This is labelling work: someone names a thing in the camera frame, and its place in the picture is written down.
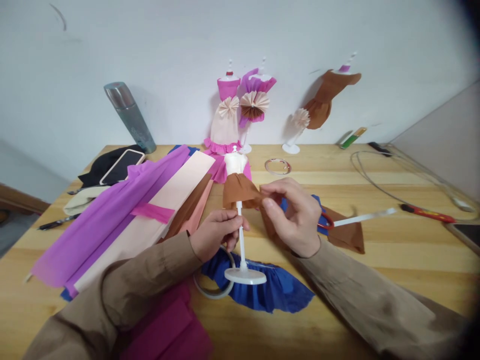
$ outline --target black pen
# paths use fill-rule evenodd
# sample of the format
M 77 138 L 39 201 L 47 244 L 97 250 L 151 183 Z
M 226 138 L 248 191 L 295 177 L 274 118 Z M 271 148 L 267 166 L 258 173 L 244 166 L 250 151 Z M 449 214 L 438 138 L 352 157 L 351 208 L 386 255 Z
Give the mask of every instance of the black pen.
M 85 190 L 85 189 L 90 189 L 90 188 L 98 188 L 98 187 L 102 187 L 102 186 L 113 186 L 115 185 L 116 183 L 118 183 L 119 181 L 115 181 L 115 182 L 109 182 L 109 183 L 106 183 L 106 184 L 102 184 L 102 185 L 93 185 L 93 186 L 89 186 L 89 187 L 81 187 L 77 190 L 73 190 L 73 191 L 67 191 L 66 193 L 68 195 L 75 195 L 75 194 L 78 194 L 79 192 L 81 192 L 82 190 Z
M 56 228 L 57 226 L 62 225 L 63 223 L 69 222 L 71 220 L 75 220 L 79 216 L 80 216 L 80 214 L 78 213 L 78 214 L 66 217 L 64 219 L 60 219 L 60 220 L 57 220 L 57 221 L 54 221 L 54 222 L 49 222 L 48 224 L 41 225 L 37 230 L 53 229 L 53 228 Z

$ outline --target red scissors handle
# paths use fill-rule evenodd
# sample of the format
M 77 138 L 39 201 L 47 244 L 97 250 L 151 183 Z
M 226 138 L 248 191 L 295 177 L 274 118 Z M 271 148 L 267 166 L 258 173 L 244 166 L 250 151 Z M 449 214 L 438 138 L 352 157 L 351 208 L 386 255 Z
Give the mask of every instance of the red scissors handle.
M 332 221 L 332 218 L 330 216 L 328 216 L 326 213 L 322 212 L 321 215 L 326 219 L 326 221 L 328 222 L 328 225 L 322 225 L 321 223 L 317 223 L 316 225 L 321 227 L 322 229 L 325 229 L 325 230 L 330 230 L 330 229 L 333 229 L 335 224 L 334 222 Z

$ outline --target thermos bottle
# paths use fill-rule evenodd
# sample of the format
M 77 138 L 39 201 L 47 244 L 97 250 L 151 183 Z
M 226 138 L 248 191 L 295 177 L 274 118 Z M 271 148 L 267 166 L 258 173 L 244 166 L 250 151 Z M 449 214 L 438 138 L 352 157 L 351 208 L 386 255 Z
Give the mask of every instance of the thermos bottle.
M 129 87 L 124 82 L 117 81 L 105 85 L 103 89 L 138 146 L 146 154 L 153 153 L 157 145 Z

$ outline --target glue stick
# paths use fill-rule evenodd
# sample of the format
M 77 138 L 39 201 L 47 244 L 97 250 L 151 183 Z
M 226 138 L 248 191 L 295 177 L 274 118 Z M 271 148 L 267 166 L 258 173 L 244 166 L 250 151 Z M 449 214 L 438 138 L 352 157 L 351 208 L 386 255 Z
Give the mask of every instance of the glue stick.
M 348 148 L 350 145 L 352 145 L 354 143 L 355 140 L 357 140 L 366 131 L 367 131 L 366 127 L 359 128 L 342 145 L 340 145 L 340 149 Z

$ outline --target human hand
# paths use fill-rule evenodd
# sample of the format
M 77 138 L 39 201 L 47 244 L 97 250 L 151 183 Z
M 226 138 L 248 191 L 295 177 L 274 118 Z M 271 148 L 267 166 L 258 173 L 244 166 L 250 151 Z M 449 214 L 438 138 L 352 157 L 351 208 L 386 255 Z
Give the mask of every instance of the human hand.
M 239 238 L 239 229 L 243 226 L 250 231 L 250 224 L 237 210 L 215 210 L 210 213 L 197 231 L 190 236 L 190 244 L 196 257 L 207 262 L 226 243 L 226 250 L 235 249 Z
M 322 215 L 319 203 L 290 177 L 261 185 L 267 195 L 262 204 L 280 239 L 298 256 L 310 258 L 320 249 L 317 223 Z M 286 213 L 280 207 L 288 201 Z

